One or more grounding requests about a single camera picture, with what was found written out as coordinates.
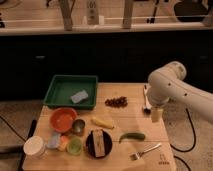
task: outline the plastic lid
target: plastic lid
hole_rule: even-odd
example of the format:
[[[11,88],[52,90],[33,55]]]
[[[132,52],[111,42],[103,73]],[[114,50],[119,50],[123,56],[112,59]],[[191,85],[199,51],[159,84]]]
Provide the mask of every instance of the plastic lid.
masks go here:
[[[24,144],[24,152],[28,156],[37,157],[44,153],[45,142],[39,136],[29,138]]]

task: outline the dried fruit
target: dried fruit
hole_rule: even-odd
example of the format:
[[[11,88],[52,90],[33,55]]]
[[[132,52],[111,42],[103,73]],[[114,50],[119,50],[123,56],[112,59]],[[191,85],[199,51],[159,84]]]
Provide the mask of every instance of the dried fruit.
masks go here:
[[[121,96],[119,98],[107,99],[105,101],[105,105],[111,107],[125,107],[127,106],[127,104],[127,98],[124,96]]]

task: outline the orange bowl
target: orange bowl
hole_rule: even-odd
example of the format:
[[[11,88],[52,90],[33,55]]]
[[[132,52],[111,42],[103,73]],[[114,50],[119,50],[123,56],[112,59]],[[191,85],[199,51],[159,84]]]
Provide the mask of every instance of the orange bowl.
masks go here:
[[[77,112],[73,108],[57,108],[53,111],[50,117],[50,125],[55,131],[65,133],[72,128],[72,123],[76,117]]]

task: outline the dark bowl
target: dark bowl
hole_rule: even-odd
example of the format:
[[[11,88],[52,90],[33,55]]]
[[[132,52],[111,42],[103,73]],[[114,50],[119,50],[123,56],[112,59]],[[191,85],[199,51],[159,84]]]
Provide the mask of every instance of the dark bowl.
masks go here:
[[[103,131],[103,137],[104,137],[105,156],[101,156],[101,157],[96,157],[95,156],[95,148],[94,148],[92,131],[89,134],[89,136],[87,137],[86,148],[87,148],[87,152],[92,157],[103,158],[103,157],[106,157],[111,152],[111,150],[112,150],[112,139],[111,139],[110,135],[108,133],[106,133],[105,131]]]

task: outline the small bowl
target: small bowl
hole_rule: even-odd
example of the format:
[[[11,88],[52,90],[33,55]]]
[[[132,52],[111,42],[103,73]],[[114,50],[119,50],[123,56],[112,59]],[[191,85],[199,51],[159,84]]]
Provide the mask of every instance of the small bowl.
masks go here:
[[[85,122],[82,119],[76,119],[72,124],[72,132],[77,135],[84,134]]]
[[[67,152],[71,155],[80,155],[82,151],[82,142],[78,137],[71,138],[67,144]]]
[[[50,117],[50,125],[55,131],[65,133],[72,128],[72,123],[76,117],[77,112],[73,108],[57,108]]]

